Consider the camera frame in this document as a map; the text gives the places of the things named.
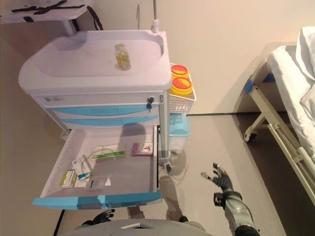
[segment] white basket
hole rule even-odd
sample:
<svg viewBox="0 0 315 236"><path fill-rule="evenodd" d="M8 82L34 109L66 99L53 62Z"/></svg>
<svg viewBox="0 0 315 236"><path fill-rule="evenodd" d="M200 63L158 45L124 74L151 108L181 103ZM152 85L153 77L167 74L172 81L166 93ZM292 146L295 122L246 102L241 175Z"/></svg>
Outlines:
<svg viewBox="0 0 315 236"><path fill-rule="evenodd" d="M169 112L171 113L189 113L193 102L196 100L196 93L194 87L192 87L192 93L189 97L181 97L177 95L169 95Z"/></svg>

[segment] small glass bottle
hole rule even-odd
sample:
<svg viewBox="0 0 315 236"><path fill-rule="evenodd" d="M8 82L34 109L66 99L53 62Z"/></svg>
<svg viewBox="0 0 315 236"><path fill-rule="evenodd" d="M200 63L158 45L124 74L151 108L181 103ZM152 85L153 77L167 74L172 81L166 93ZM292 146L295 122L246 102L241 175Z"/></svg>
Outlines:
<svg viewBox="0 0 315 236"><path fill-rule="evenodd" d="M119 69L129 70L130 69L129 54L123 43L115 45L115 55Z"/></svg>

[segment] white wall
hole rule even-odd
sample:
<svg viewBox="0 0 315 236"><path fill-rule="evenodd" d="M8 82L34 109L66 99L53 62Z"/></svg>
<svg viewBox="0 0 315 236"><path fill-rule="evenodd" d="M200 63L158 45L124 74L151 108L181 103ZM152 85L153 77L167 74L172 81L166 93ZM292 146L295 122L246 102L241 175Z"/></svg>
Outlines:
<svg viewBox="0 0 315 236"><path fill-rule="evenodd" d="M139 4L140 28L149 29L152 2L98 0L94 9L106 30L137 29ZM239 97L246 80L269 51L314 25L314 9L314 0L157 0L170 59L193 76L197 102L191 113L256 110ZM79 24L93 29L89 14Z"/></svg>

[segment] medical cart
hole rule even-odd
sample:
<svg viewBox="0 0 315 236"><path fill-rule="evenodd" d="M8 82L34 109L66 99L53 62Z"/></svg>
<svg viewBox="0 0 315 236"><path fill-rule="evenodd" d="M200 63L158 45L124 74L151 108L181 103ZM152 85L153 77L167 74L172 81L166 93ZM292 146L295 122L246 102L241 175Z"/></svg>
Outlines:
<svg viewBox="0 0 315 236"><path fill-rule="evenodd" d="M115 44L125 44L131 69L116 68ZM171 71L165 32L150 30L81 31L47 44L23 65L21 88L68 135L34 204L62 209L141 205L161 198L157 165L169 158ZM158 125L161 152L158 155ZM154 144L152 156L130 156L132 144ZM95 146L119 144L125 158L89 160L95 177L106 179L101 192L60 187L65 171Z"/></svg>

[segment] pillow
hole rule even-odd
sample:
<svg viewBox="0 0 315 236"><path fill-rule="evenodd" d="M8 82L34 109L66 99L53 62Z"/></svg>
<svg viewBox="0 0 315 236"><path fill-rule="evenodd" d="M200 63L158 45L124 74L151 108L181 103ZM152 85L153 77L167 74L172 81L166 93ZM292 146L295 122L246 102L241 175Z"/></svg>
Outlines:
<svg viewBox="0 0 315 236"><path fill-rule="evenodd" d="M315 84L313 84L311 89L302 97L300 104L304 108L307 117L315 126Z"/></svg>
<svg viewBox="0 0 315 236"><path fill-rule="evenodd" d="M315 27L301 28L296 43L296 61L301 71L315 80Z"/></svg>

